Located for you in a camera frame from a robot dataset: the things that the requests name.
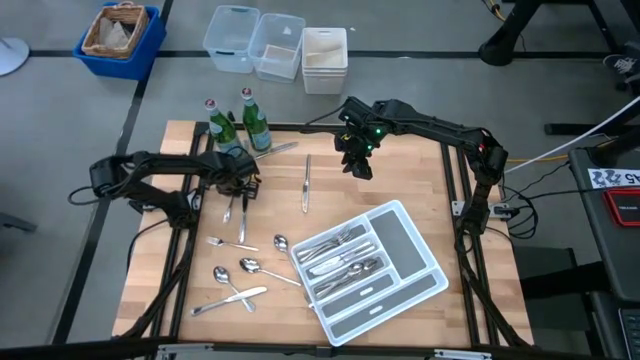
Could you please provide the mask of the black stand foot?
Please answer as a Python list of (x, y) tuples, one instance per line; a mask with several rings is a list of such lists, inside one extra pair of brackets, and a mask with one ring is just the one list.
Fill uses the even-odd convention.
[(546, 135), (555, 136), (622, 135), (636, 128), (636, 125), (629, 125), (629, 122), (638, 117), (640, 117), (640, 96), (598, 124), (546, 123), (543, 130)]

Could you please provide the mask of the black aluminium table frame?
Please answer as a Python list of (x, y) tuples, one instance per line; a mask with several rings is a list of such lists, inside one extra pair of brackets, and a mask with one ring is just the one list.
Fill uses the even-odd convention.
[(266, 158), (260, 168), (258, 201), (250, 206), (250, 229), (259, 240), (283, 227), (287, 219), (299, 217), (303, 157), (312, 153), (311, 209), (319, 225), (330, 225), (341, 216), (399, 199), (444, 267), (449, 288), (434, 300), (339, 347), (330, 345), (301, 291), (275, 280), (268, 282), (268, 292), (259, 298), (255, 315), (236, 307), (221, 315), (196, 319), (189, 316), (188, 307), (223, 291), (204, 273), (214, 260), (213, 253), (187, 234), (174, 234), (161, 215), (149, 213), (142, 220), (144, 233), (124, 287), (114, 324), (116, 332), (129, 329), (150, 304), (185, 247), (191, 246), (194, 255), (190, 269), (161, 313), (140, 338), (126, 343), (125, 357), (175, 360), (180, 353), (196, 350), (334, 360), (338, 356), (428, 358), (447, 351), (466, 351), (483, 353), (486, 360), (525, 360), (532, 353), (524, 297), (512, 245), (503, 236), (504, 226), (495, 224), (475, 239), (467, 259), (520, 337), (519, 344), (508, 343), (500, 334), (460, 268), (451, 204), (468, 198), (473, 184), (460, 151), (418, 137), (391, 138), (373, 161), (374, 178), (363, 181), (342, 172), (333, 147), (333, 126), (320, 125), (314, 133), (305, 135), (296, 124), (277, 124), (272, 133), (276, 140), (296, 142), (297, 148)]

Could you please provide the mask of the grey chair leg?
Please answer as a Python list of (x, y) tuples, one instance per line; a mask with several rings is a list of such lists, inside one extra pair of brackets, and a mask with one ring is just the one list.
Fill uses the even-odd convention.
[(29, 233), (33, 233), (37, 229), (35, 224), (3, 212), (0, 212), (0, 227), (18, 229)]

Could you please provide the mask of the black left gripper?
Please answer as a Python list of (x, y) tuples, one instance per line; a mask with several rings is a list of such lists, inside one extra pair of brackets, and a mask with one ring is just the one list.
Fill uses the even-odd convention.
[(247, 214), (249, 200), (255, 200), (261, 180), (258, 165), (253, 156), (241, 154), (233, 158), (230, 171), (215, 186), (221, 195), (242, 195), (242, 214)]

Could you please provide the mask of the black stand leg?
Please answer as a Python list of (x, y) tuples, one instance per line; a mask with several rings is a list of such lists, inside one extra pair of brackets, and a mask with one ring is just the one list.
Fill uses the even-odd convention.
[(584, 6), (589, 9), (607, 49), (611, 53), (622, 49), (596, 0), (480, 0), (489, 13), (501, 21), (501, 26), (478, 49), (479, 58), (491, 66), (506, 66), (515, 59), (515, 46), (523, 30), (543, 5)]

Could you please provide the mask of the blue plastic bin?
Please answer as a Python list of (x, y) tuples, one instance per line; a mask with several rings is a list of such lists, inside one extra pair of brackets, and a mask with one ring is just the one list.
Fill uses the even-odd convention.
[(165, 23), (157, 7), (146, 6), (149, 24), (143, 32), (138, 45), (127, 59), (113, 59), (90, 56), (81, 49), (88, 31), (82, 35), (72, 56), (79, 59), (96, 76), (114, 77), (128, 80), (143, 80), (150, 72), (158, 55), (160, 46), (166, 37)]

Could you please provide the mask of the green glass water bottle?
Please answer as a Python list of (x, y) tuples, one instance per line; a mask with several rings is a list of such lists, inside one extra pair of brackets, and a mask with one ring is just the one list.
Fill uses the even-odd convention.
[(242, 144), (233, 123), (219, 109), (214, 99), (207, 99), (204, 107), (209, 114), (209, 133), (220, 152), (234, 157), (242, 153)]
[(255, 102), (253, 92), (246, 87), (241, 90), (243, 99), (242, 121), (254, 151), (264, 152), (272, 145), (266, 115)]

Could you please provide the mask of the wicker basket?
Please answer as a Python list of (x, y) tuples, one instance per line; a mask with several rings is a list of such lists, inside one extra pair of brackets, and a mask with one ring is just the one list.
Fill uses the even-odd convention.
[(149, 18), (146, 8), (131, 0), (105, 5), (89, 27), (81, 50), (95, 57), (128, 59), (146, 30)]

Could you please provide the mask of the clear plastic bin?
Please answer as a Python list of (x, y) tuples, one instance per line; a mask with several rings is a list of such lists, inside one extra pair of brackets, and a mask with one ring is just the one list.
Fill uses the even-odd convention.
[(248, 54), (261, 80), (292, 83), (301, 62), (306, 20), (287, 14), (265, 13), (258, 21)]
[(216, 8), (203, 48), (217, 70), (241, 74), (253, 71), (248, 51), (260, 16), (257, 8), (247, 6), (220, 5)]

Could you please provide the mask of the black desk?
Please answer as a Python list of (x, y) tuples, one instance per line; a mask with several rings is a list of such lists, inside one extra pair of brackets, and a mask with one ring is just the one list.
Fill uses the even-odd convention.
[(613, 309), (605, 313), (611, 324), (603, 330), (604, 337), (622, 356), (630, 360), (619, 318), (622, 308), (640, 309), (640, 227), (621, 227), (613, 222), (604, 200), (604, 192), (612, 189), (640, 188), (612, 187), (595, 189), (591, 186), (589, 168), (621, 168), (640, 170), (640, 127), (601, 146), (572, 150), (570, 168), (578, 194), (587, 213), (600, 261), (605, 284)]

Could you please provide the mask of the white plastic cutlery tray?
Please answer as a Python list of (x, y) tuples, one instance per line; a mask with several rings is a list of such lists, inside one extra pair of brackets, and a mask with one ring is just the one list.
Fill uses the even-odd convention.
[[(343, 227), (353, 237), (301, 263), (297, 253)], [(401, 202), (390, 201), (314, 235), (290, 254), (333, 346), (344, 345), (444, 292), (449, 280)]]

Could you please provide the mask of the white plastic bin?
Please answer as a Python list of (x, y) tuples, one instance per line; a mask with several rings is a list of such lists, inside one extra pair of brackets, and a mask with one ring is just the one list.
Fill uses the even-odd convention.
[(301, 66), (307, 94), (340, 94), (349, 66), (346, 29), (304, 28)]

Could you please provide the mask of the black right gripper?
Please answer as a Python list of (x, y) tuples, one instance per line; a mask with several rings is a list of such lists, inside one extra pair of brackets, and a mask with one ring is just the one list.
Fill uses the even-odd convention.
[(384, 139), (384, 123), (372, 108), (355, 97), (348, 97), (338, 118), (345, 127), (334, 134), (334, 148), (343, 152), (343, 173), (359, 179), (371, 180), (372, 169), (368, 156)]

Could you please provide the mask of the black keyboard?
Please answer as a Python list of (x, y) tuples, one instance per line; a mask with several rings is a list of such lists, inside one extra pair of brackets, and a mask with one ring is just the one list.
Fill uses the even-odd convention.
[(630, 360), (640, 360), (640, 309), (622, 308), (619, 318)]

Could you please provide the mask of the white round stand base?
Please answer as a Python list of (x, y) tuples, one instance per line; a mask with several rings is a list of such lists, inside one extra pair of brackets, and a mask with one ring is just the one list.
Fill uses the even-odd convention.
[(29, 45), (20, 38), (0, 37), (0, 76), (18, 70), (28, 59)]

